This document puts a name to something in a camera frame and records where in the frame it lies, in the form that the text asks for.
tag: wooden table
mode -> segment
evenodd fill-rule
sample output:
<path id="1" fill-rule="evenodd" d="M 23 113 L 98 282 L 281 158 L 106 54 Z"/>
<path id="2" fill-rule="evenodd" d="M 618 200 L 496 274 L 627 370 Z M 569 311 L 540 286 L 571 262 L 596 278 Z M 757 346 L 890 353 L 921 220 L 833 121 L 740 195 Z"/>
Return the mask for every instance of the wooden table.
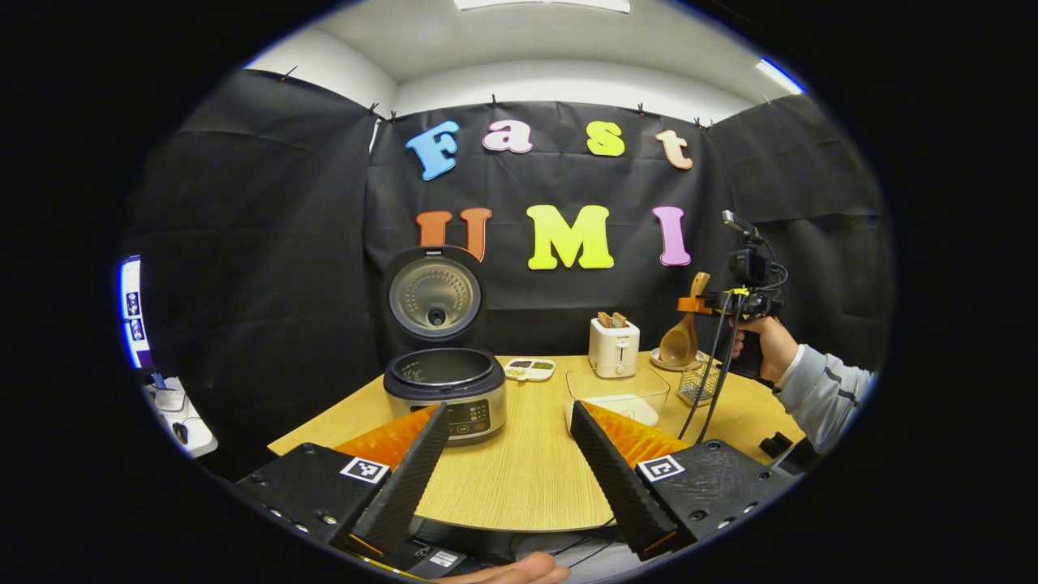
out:
<path id="1" fill-rule="evenodd" d="M 511 359 L 498 358 L 502 365 Z M 416 516 L 476 529 L 527 532 L 594 528 L 612 517 L 564 417 L 564 409 L 572 404 L 566 373 L 589 369 L 588 356 L 538 359 L 555 362 L 552 377 L 544 382 L 506 382 L 504 426 L 482 444 L 444 449 Z M 681 374 L 652 365 L 648 352 L 638 356 L 637 376 L 651 376 L 643 368 L 671 386 L 658 427 L 677 437 L 689 411 L 677 395 Z M 706 411 L 696 410 L 685 442 L 695 441 Z M 277 455 L 304 442 L 334 448 L 391 420 L 379 377 L 268 448 Z M 706 438 L 721 440 L 767 464 L 770 458 L 759 445 L 775 432 L 793 442 L 803 438 L 767 388 L 729 374 Z"/>

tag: white device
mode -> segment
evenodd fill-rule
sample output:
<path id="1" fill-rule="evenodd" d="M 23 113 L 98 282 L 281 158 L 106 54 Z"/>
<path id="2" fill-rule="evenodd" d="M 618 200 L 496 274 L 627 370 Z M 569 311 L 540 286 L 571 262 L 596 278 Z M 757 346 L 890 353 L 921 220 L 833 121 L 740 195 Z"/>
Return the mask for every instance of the white device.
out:
<path id="1" fill-rule="evenodd" d="M 155 395 L 152 405 L 166 426 L 170 440 L 192 458 L 216 450 L 219 446 L 216 437 L 198 416 L 198 412 L 191 404 L 187 392 L 184 391 L 180 379 L 167 378 L 163 385 L 167 389 L 159 389 L 155 386 L 145 386 L 144 389 Z M 187 428 L 187 444 L 183 444 L 174 438 L 173 424 L 175 423 L 183 424 Z"/>
<path id="2" fill-rule="evenodd" d="M 599 378 L 630 378 L 638 365 L 637 327 L 606 329 L 597 318 L 591 319 L 588 360 Z"/>

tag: yellow letter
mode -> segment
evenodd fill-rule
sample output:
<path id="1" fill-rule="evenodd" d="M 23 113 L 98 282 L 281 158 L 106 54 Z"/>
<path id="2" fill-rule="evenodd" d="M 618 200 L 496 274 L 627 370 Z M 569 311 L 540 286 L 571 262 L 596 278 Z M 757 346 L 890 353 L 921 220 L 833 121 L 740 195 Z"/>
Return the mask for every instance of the yellow letter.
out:
<path id="1" fill-rule="evenodd" d="M 580 267 L 612 267 L 612 255 L 605 241 L 605 218 L 609 216 L 605 206 L 585 205 L 573 221 L 573 227 L 553 204 L 535 204 L 526 208 L 526 215 L 534 219 L 534 256 L 527 261 L 529 269 L 555 269 L 558 260 L 551 255 L 552 245 L 566 267 L 573 265 L 581 245 Z"/>
<path id="2" fill-rule="evenodd" d="M 588 147 L 599 156 L 624 154 L 624 140 L 620 139 L 620 126 L 612 121 L 592 121 L 588 124 Z"/>

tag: ceiling light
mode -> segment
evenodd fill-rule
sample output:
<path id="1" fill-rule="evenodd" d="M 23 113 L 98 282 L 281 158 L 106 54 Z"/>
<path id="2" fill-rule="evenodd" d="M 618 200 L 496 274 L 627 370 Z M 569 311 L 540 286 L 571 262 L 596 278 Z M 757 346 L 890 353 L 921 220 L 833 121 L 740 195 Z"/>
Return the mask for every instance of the ceiling light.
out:
<path id="1" fill-rule="evenodd" d="M 576 4 L 592 8 L 605 8 L 625 15 L 631 13 L 630 0 L 455 0 L 455 4 L 462 10 L 504 4 Z"/>
<path id="2" fill-rule="evenodd" d="M 767 59 L 761 59 L 761 62 L 757 63 L 757 68 L 761 71 L 764 75 L 770 77 L 774 82 L 778 83 L 786 88 L 787 91 L 798 95 L 803 92 L 803 89 L 789 78 L 788 75 L 778 69 L 775 65 L 768 62 Z"/>

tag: toaster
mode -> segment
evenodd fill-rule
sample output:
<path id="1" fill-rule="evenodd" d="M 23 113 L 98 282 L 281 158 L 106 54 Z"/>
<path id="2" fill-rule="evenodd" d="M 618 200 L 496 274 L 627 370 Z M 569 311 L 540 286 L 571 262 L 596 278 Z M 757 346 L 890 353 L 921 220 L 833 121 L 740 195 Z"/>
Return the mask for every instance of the toaster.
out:
<path id="1" fill-rule="evenodd" d="M 588 360 L 599 378 L 629 378 L 638 365 L 638 328 L 606 329 L 597 318 L 591 319 Z"/>

